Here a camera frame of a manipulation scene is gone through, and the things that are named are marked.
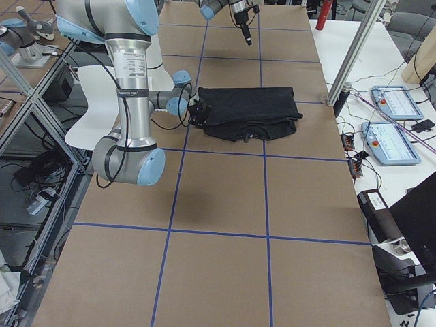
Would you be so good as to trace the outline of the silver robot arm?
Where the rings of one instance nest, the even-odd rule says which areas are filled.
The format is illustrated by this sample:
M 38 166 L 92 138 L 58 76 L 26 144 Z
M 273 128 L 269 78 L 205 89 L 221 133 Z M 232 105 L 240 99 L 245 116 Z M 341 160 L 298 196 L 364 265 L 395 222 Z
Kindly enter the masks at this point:
M 249 30 L 249 11 L 258 13 L 258 5 L 243 0 L 204 0 L 198 2 L 200 13 L 206 20 L 214 18 L 222 9 L 228 7 L 235 27 L 239 28 L 248 46 L 252 45 Z
M 155 109 L 183 116 L 199 97 L 189 74 L 160 76 L 165 91 L 149 90 L 147 65 L 159 50 L 158 11 L 154 1 L 58 1 L 57 26 L 66 37 L 104 44 L 114 67 L 119 126 L 95 146 L 92 164 L 97 178 L 109 183 L 154 185 L 162 176 L 164 151 L 151 135 Z

